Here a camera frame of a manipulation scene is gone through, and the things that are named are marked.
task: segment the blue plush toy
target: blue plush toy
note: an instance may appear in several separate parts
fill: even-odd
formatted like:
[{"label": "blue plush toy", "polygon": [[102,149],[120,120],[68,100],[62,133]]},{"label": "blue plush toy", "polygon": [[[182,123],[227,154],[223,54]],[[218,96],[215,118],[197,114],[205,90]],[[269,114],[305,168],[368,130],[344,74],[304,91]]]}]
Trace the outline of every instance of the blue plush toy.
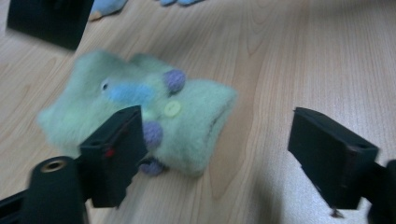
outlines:
[{"label": "blue plush toy", "polygon": [[[95,21],[104,16],[122,10],[126,4],[126,1],[127,0],[95,0],[93,2],[89,20]],[[173,5],[174,3],[178,3],[183,7],[187,7],[201,1],[203,0],[160,0],[160,3],[164,7]]]}]

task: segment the green plush toy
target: green plush toy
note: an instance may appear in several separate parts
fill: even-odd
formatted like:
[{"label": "green plush toy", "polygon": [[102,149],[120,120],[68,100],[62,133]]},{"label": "green plush toy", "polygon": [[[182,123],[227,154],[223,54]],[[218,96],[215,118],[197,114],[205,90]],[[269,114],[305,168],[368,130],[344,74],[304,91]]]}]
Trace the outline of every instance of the green plush toy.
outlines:
[{"label": "green plush toy", "polygon": [[76,158],[78,145],[113,113],[141,105],[148,155],[140,170],[201,175],[235,99],[235,90],[211,80],[187,80],[148,55],[127,63],[96,50],[77,60],[63,93],[37,122],[50,143]]}]

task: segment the wood grain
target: wood grain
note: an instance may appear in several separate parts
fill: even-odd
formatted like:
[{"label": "wood grain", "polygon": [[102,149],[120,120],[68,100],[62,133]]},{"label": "wood grain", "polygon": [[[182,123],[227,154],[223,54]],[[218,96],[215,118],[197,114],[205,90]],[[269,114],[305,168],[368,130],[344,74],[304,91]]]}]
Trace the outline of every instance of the wood grain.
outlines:
[{"label": "wood grain", "polygon": [[238,103],[205,174],[138,174],[119,210],[92,223],[366,223],[369,204],[333,219],[288,153],[292,110],[322,112],[396,158],[396,2],[206,0],[161,7],[130,0],[89,23],[73,53],[6,30],[0,0],[0,198],[26,188],[30,170],[57,156],[35,123],[64,88],[75,59],[106,49],[152,54],[190,78],[233,86]]}]

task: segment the wooden table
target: wooden table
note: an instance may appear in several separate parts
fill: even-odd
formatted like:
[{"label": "wooden table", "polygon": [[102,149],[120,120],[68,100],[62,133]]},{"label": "wooden table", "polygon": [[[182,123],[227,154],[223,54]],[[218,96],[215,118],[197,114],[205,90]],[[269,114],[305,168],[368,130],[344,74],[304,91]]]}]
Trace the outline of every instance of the wooden table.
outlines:
[{"label": "wooden table", "polygon": [[26,188],[30,170],[57,156],[35,123],[62,92],[75,59],[101,48],[149,53],[189,78],[239,91],[205,174],[138,174],[119,210],[92,223],[365,223],[370,204],[330,217],[287,151],[293,109],[322,112],[396,158],[396,1],[206,0],[161,7],[130,0],[89,23],[68,52],[6,32],[0,0],[0,198]]}]

